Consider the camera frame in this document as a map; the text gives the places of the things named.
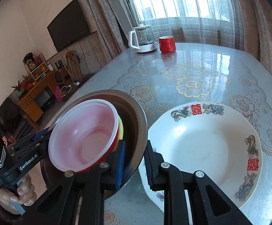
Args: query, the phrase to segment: human hand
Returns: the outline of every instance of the human hand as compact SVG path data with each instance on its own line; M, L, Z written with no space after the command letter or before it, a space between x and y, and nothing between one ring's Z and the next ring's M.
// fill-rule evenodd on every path
M12 202L24 204L25 206L32 205L37 199L34 191L35 187L31 183L31 177L29 174L26 174L22 177L22 183L17 188L18 195L6 188L0 189L0 205L12 214L19 214Z

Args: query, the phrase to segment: red double happiness character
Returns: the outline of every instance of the red double happiness character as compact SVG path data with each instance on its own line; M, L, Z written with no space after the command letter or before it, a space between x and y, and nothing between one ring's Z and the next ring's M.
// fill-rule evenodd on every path
M247 171L257 171L259 169L259 159L253 158L248 160Z
M191 107L192 115L202 114L200 104L191 105L190 107Z

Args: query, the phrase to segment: sheer curtain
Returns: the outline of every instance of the sheer curtain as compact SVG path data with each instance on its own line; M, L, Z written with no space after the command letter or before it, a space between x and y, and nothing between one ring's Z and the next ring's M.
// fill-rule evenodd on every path
M129 0L138 24L150 24L156 39L197 42L243 50L238 0Z

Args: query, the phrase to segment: stainless steel bowl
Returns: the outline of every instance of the stainless steel bowl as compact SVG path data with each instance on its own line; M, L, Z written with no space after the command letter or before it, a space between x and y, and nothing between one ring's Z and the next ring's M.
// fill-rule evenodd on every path
M126 142L126 152L124 157L124 171L122 185L125 185L137 170L142 160L144 149L147 143L147 121L140 104L130 95L116 90L102 90L92 92L75 100L68 105L54 120L49 129L52 129L58 120L75 105L90 99L103 99L112 103L123 123L123 139ZM63 172L53 166L47 155L41 161L41 172L47 186L58 180ZM115 194L115 192L105 192L105 199Z

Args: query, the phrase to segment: wall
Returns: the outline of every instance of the wall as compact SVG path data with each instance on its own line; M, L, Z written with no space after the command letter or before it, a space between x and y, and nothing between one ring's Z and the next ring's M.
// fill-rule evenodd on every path
M45 59L56 54L47 26L56 15L72 0L20 0L22 14L35 47ZM85 0L78 0L90 32L96 31Z
M35 46L27 31L19 0L0 1L0 104L23 74L23 58Z
M80 58L80 68L83 75L97 73L107 64L106 57L101 47L97 32L90 34L71 44L67 49L60 51L47 60L55 69L55 62L62 60L66 66L66 53L73 51Z

